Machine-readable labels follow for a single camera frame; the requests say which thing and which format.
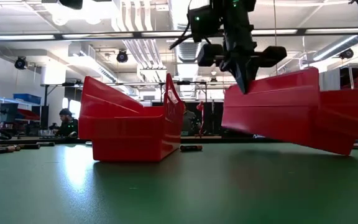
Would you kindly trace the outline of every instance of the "window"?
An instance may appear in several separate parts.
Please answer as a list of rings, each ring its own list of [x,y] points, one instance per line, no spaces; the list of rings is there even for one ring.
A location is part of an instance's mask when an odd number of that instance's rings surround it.
[[[65,97],[63,98],[62,108],[68,108],[68,99]]]
[[[70,100],[70,112],[73,114],[73,118],[78,119],[80,116],[81,103],[79,101]]]

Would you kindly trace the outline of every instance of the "marker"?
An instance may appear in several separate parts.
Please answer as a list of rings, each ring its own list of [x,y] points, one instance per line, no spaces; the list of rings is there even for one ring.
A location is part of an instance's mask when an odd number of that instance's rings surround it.
[[[180,146],[181,152],[196,152],[202,151],[203,146]]]
[[[37,142],[40,146],[55,146],[54,142]]]
[[[15,151],[20,151],[21,150],[21,148],[20,148],[20,146],[15,146],[15,145],[0,145],[0,147],[14,147],[15,148]]]
[[[41,147],[38,144],[20,144],[17,146],[19,146],[21,149],[40,149]]]

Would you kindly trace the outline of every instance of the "shelf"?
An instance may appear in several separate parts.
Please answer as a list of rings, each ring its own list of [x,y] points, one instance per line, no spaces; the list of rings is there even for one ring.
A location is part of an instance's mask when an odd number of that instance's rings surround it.
[[[33,121],[33,122],[40,122],[40,120],[19,119],[19,118],[16,118],[15,121]]]
[[[11,99],[11,98],[5,98],[5,97],[0,97],[0,101],[2,102],[8,102],[8,103],[17,103],[20,105],[26,105],[26,106],[40,106],[37,103],[31,103],[31,102],[26,102],[26,101],[22,101],[22,100],[15,100],[15,99]]]

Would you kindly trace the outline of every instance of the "ceiling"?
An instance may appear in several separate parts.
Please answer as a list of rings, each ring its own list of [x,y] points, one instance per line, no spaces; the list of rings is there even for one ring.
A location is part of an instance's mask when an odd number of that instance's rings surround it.
[[[276,28],[299,28],[299,27],[358,27],[358,6],[357,4],[345,4],[340,0],[297,0],[285,1],[258,0],[254,12],[250,13],[250,21],[256,29]],[[167,0],[151,0],[151,23],[153,30],[170,30],[172,22],[170,13],[166,10]],[[114,32],[111,27],[111,20],[104,18],[99,24],[91,25],[84,19],[74,19],[68,21],[64,26],[57,26],[52,21],[52,15],[38,0],[26,0],[25,3],[19,0],[0,0],[0,34],[27,34],[27,33],[80,33],[80,32]],[[315,52],[330,43],[340,39],[341,36],[307,36],[307,37],[257,37],[254,40],[258,47],[256,50],[263,51],[269,45],[281,45],[286,47],[288,57],[277,65],[281,67],[289,60],[293,60],[303,52]],[[177,74],[177,60],[175,51],[169,50],[172,39],[157,39],[156,44],[163,64],[168,72]],[[212,43],[221,43],[222,38],[210,39]],[[3,42],[0,43],[1,49],[45,49],[62,60],[68,59],[67,41],[50,42]],[[137,62],[129,54],[128,62],[118,63],[116,54],[119,49],[125,49],[121,40],[104,40],[87,42],[97,52],[97,60],[107,69],[113,71],[122,82],[139,82],[137,76]],[[352,60],[358,63],[358,44],[352,47],[355,56],[348,61],[340,61],[338,58],[329,58],[323,62],[324,66],[333,68],[333,65],[340,66],[350,63]],[[83,78],[83,75],[97,76],[97,73],[87,71],[85,68],[75,66],[83,73],[73,70],[67,74],[68,77]],[[276,67],[261,68],[258,78],[268,77],[275,73]],[[195,80],[209,80],[211,72],[215,71],[218,81],[232,82],[234,79],[229,73],[220,72],[218,68],[200,68],[197,71]]]

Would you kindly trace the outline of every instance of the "blue box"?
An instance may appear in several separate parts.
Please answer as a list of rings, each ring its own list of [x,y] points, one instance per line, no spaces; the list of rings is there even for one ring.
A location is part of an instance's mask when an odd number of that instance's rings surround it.
[[[26,102],[31,102],[31,103],[35,103],[35,104],[41,104],[41,97],[39,96],[34,96],[31,94],[27,94],[27,93],[14,93],[13,94],[13,98],[14,99],[20,99]]]

